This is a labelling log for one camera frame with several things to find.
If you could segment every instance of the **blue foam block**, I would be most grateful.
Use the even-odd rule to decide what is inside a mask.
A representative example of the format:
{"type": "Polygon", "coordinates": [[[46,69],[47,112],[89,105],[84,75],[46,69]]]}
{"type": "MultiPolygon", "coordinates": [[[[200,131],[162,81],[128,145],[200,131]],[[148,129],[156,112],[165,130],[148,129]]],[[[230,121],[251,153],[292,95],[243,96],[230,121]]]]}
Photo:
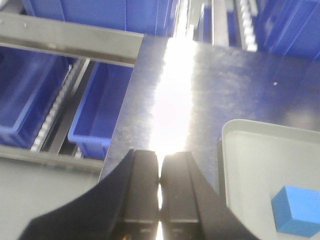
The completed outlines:
{"type": "Polygon", "coordinates": [[[272,199],[278,232],[312,237],[320,231],[320,193],[307,188],[284,186],[272,199]]]}

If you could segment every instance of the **storage rack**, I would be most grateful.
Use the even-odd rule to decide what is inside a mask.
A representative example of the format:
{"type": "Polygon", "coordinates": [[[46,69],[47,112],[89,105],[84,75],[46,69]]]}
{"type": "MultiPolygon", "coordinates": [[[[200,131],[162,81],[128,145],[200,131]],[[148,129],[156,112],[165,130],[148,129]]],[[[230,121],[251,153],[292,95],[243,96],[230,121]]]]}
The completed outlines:
{"type": "MultiPolygon", "coordinates": [[[[204,0],[180,0],[174,37],[193,38],[204,0]]],[[[228,45],[224,0],[212,0],[212,42],[228,45]]],[[[103,162],[83,158],[66,136],[86,88],[94,61],[134,66],[144,35],[19,14],[20,0],[9,0],[0,12],[0,45],[78,58],[39,131],[31,150],[0,145],[0,157],[27,162],[69,166],[99,172],[103,162]]]]}

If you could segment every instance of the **aluminum rail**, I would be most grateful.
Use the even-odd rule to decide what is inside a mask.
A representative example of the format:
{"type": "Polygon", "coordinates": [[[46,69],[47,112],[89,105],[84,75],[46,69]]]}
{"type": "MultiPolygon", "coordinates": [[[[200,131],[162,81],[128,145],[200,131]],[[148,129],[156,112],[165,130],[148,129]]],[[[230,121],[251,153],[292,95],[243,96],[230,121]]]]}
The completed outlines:
{"type": "Polygon", "coordinates": [[[0,46],[133,66],[144,35],[0,12],[0,46]]]}
{"type": "Polygon", "coordinates": [[[29,149],[2,145],[0,145],[0,158],[56,167],[70,167],[94,173],[100,173],[103,166],[103,161],[99,160],[74,158],[68,155],[56,155],[49,152],[32,152],[29,149]]]}
{"type": "Polygon", "coordinates": [[[226,0],[211,0],[212,45],[229,46],[226,0]]]}
{"type": "Polygon", "coordinates": [[[233,0],[236,11],[241,48],[246,51],[256,52],[258,45],[252,22],[250,2],[248,0],[233,0]]]}

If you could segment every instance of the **metal frame bar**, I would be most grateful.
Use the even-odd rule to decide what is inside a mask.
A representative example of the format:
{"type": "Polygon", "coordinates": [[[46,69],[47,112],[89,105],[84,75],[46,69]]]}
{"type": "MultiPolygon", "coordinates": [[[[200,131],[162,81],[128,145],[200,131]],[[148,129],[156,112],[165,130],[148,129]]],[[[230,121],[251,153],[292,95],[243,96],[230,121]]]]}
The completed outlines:
{"type": "Polygon", "coordinates": [[[256,52],[258,45],[256,43],[249,0],[233,0],[233,3],[238,21],[241,48],[246,51],[256,52]]]}
{"type": "Polygon", "coordinates": [[[100,173],[104,163],[103,161],[89,158],[81,159],[49,152],[32,152],[29,149],[2,145],[0,145],[0,158],[57,167],[71,167],[95,173],[100,173]]]}
{"type": "Polygon", "coordinates": [[[144,35],[0,12],[0,45],[132,66],[144,35]]]}
{"type": "Polygon", "coordinates": [[[90,73],[94,64],[90,68],[89,74],[84,77],[88,66],[90,64],[90,60],[87,59],[82,68],[79,71],[78,76],[76,77],[75,84],[70,91],[70,94],[63,101],[63,106],[61,106],[61,116],[62,119],[58,124],[58,128],[54,131],[54,138],[50,143],[50,147],[48,152],[58,154],[64,144],[64,141],[68,135],[69,128],[72,124],[76,111],[78,109],[78,105],[82,98],[82,95],[86,89],[87,83],[90,78],[90,73]]]}
{"type": "Polygon", "coordinates": [[[211,0],[212,45],[229,46],[226,0],[211,0]]]}

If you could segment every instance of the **bin compartment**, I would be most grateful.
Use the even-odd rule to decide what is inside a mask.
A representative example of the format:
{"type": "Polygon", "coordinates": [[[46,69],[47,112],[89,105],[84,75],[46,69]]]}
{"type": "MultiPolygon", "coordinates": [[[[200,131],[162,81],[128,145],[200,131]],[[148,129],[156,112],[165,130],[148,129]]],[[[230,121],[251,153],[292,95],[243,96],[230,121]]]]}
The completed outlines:
{"type": "Polygon", "coordinates": [[[178,0],[22,0],[28,15],[152,35],[172,34],[178,0]]]}
{"type": "Polygon", "coordinates": [[[0,47],[0,144],[32,146],[67,71],[65,57],[0,47]]]}
{"type": "Polygon", "coordinates": [[[260,50],[320,60],[320,0],[259,1],[260,50]]]}
{"type": "Polygon", "coordinates": [[[131,67],[96,63],[68,133],[85,157],[104,159],[124,100],[131,67]]]}

